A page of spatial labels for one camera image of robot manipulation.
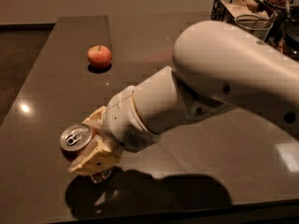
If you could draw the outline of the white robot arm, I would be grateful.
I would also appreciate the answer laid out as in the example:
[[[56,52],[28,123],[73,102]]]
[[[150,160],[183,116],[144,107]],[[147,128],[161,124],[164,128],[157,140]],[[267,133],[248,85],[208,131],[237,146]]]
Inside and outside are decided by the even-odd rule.
[[[138,152],[162,134],[240,106],[299,135],[299,65],[244,30],[220,21],[187,28],[173,64],[116,94],[61,137],[78,156],[68,170],[102,175],[123,151]]]

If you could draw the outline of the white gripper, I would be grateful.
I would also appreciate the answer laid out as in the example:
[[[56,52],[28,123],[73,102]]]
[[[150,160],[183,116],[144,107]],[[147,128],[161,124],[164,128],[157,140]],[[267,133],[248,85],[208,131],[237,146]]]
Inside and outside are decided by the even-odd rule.
[[[103,130],[120,147],[136,153],[159,142],[161,136],[151,132],[138,116],[134,91],[135,86],[127,87],[113,96],[107,107],[99,107],[82,123],[97,133]],[[120,159],[113,143],[94,138],[71,162],[68,172],[92,176],[113,167]]]

